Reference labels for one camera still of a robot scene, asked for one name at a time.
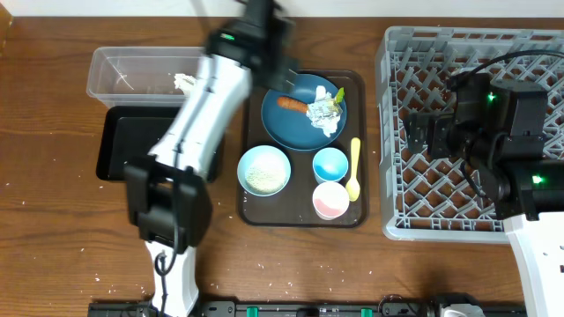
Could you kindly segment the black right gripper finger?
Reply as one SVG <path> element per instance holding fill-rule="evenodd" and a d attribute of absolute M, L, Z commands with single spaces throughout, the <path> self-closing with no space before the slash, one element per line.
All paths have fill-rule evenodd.
<path fill-rule="evenodd" d="M 434 115 L 429 119 L 427 131 L 427 152 L 431 158 L 448 158 L 450 150 L 448 136 L 450 115 Z"/>
<path fill-rule="evenodd" d="M 421 153 L 427 142 L 428 114 L 409 113 L 404 119 L 407 147 L 411 153 Z"/>

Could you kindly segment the orange carrot piece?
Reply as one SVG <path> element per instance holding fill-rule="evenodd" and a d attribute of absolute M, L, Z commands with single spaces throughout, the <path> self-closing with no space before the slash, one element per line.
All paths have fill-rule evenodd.
<path fill-rule="evenodd" d="M 303 114 L 308 111 L 308 105 L 306 103 L 287 96 L 278 97 L 277 105 L 281 108 L 300 112 Z"/>

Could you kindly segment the white napkin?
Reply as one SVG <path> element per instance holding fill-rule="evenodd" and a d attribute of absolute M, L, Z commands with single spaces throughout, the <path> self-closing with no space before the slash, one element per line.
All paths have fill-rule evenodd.
<path fill-rule="evenodd" d="M 176 73 L 174 75 L 174 88 L 181 90 L 185 96 L 190 96 L 190 93 L 195 88 L 196 83 L 197 79 L 195 77 L 183 73 Z"/>

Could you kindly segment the light blue rice bowl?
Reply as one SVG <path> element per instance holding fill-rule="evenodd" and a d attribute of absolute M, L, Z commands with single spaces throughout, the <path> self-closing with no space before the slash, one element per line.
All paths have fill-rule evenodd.
<path fill-rule="evenodd" d="M 247 150 L 237 166 L 237 178 L 251 195 L 270 196 L 281 191 L 291 176 L 289 158 L 280 149 L 258 145 Z"/>

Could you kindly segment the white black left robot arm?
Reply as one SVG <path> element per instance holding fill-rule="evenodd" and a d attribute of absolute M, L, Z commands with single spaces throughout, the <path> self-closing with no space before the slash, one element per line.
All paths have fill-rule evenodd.
<path fill-rule="evenodd" d="M 125 164 L 129 220 L 153 260 L 158 316 L 187 316 L 197 302 L 196 250 L 211 222 L 205 181 L 213 157 L 254 86 L 292 89 L 298 63 L 286 47 L 293 27 L 288 18 L 237 18 L 211 32 L 173 123 L 148 154 Z"/>

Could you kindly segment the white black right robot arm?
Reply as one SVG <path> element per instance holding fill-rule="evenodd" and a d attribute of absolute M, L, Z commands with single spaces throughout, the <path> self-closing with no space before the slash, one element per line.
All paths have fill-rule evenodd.
<path fill-rule="evenodd" d="M 455 76 L 449 113 L 404 118 L 410 152 L 459 158 L 478 171 L 516 257 L 529 316 L 563 314 L 563 163 L 544 156 L 548 96 L 537 83 Z"/>

